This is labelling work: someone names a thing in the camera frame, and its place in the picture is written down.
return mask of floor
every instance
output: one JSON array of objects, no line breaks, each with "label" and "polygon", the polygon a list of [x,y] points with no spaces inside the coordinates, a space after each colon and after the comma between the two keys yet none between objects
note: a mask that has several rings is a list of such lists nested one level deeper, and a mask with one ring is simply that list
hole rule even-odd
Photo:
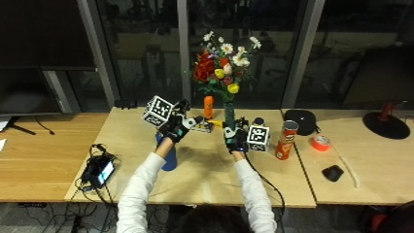
[{"label": "floor", "polygon": [[[166,205],[149,205],[149,232],[165,233]],[[362,207],[319,205],[315,209],[286,209],[277,233],[358,233],[358,216]],[[104,204],[53,203],[45,208],[18,207],[17,203],[0,204],[1,233],[73,233],[115,232],[114,213],[104,222],[108,208]],[[72,231],[74,216],[85,216],[77,231]]]}]

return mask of white flower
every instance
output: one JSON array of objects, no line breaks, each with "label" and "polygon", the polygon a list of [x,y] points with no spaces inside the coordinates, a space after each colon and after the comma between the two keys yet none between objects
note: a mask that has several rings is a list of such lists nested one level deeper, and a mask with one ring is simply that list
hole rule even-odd
[{"label": "white flower", "polygon": [[223,70],[223,74],[225,75],[231,75],[231,65],[230,63],[225,64],[225,66],[222,67]]},{"label": "white flower", "polygon": [[233,56],[233,62],[237,66],[249,66],[250,62],[246,57],[241,57],[239,55]]},{"label": "white flower", "polygon": [[211,36],[213,36],[213,32],[210,31],[210,32],[203,36],[205,41],[209,41],[209,39],[210,39]]},{"label": "white flower", "polygon": [[237,55],[241,56],[246,52],[245,47],[238,47]]},{"label": "white flower", "polygon": [[230,44],[222,44],[219,48],[223,50],[225,54],[230,54],[233,52],[233,46]]},{"label": "white flower", "polygon": [[257,37],[250,37],[250,40],[253,42],[253,48],[258,48],[261,47],[261,43],[259,43],[259,40],[257,39]]}]

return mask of wooden table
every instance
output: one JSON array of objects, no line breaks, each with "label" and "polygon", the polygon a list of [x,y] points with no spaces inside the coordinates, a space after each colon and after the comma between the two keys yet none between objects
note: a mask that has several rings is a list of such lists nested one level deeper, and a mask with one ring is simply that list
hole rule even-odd
[{"label": "wooden table", "polygon": [[[108,146],[108,152],[113,153],[119,162],[114,165],[114,173],[108,182],[110,195],[117,202],[129,178],[137,166],[142,163],[149,152],[155,148],[155,128],[141,119],[143,109],[134,110],[112,109],[96,142]],[[194,117],[202,114],[202,110],[193,109],[187,114]],[[297,208],[315,207],[310,188],[301,169],[297,154],[281,161],[274,155],[274,144],[279,136],[282,125],[281,112],[235,110],[237,117],[263,117],[271,131],[270,152],[249,152],[253,166],[266,179],[279,188],[286,206]],[[223,119],[222,110],[214,110],[214,118]],[[159,171],[149,202],[153,204],[217,204],[242,205],[242,195],[234,161],[225,148],[222,129],[215,127],[211,133],[190,131],[186,138],[177,144],[177,168],[170,171]],[[77,178],[85,167],[80,167]],[[271,205],[281,206],[281,198],[277,192],[265,185]],[[109,195],[101,189],[105,199]],[[86,192],[88,198],[100,201],[93,191]],[[74,184],[66,194],[66,200],[89,201],[76,193]]]},{"label": "wooden table", "polygon": [[33,116],[21,117],[16,125],[36,135],[6,129],[0,139],[0,201],[64,202],[70,182],[85,152],[100,132],[108,114],[40,116],[54,131],[49,134]]},{"label": "wooden table", "polygon": [[[311,136],[297,136],[295,142],[317,204],[396,205],[414,199],[414,123],[407,120],[411,135],[403,140],[378,136],[362,123],[367,111],[311,110],[321,134],[331,140],[327,151],[315,150]],[[404,118],[412,112],[394,111]],[[321,171],[338,165],[344,173],[332,183]]]}]

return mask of red can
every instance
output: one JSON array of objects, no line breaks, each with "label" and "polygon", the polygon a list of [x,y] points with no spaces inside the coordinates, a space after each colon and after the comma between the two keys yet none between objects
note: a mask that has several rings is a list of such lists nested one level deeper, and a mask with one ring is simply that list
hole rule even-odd
[{"label": "red can", "polygon": [[289,153],[295,142],[299,125],[293,120],[283,122],[279,142],[275,147],[275,157],[281,160],[289,158]]}]

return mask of hand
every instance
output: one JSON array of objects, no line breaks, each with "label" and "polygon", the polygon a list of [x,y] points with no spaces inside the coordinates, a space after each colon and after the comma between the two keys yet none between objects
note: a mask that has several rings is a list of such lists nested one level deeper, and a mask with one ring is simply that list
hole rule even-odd
[{"label": "hand", "polygon": [[225,146],[229,149],[229,153],[233,151],[243,151],[247,152],[247,132],[245,129],[235,127],[231,130],[230,127],[223,127],[223,142]]},{"label": "hand", "polygon": [[189,130],[202,121],[202,119],[202,116],[191,118],[185,118],[181,114],[170,116],[167,123],[161,127],[159,132],[163,137],[169,138],[173,144],[175,144],[181,141]]}]

